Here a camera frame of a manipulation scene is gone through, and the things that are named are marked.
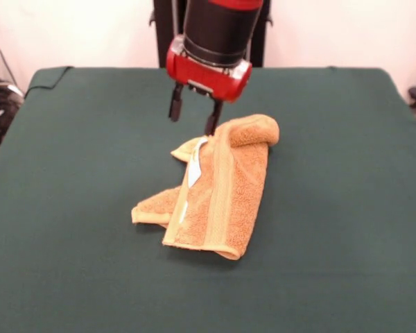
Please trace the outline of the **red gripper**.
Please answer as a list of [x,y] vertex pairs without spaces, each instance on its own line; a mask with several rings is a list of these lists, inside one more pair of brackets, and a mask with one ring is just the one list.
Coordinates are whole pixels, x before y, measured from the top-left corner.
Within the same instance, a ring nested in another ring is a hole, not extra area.
[[205,135],[214,135],[223,109],[223,101],[230,103],[239,99],[252,73],[252,64],[247,60],[231,68],[212,67],[198,62],[184,49],[184,36],[173,38],[166,56],[166,70],[175,81],[171,95],[168,117],[176,122],[182,109],[184,85],[210,94],[214,98],[214,109],[205,125]]

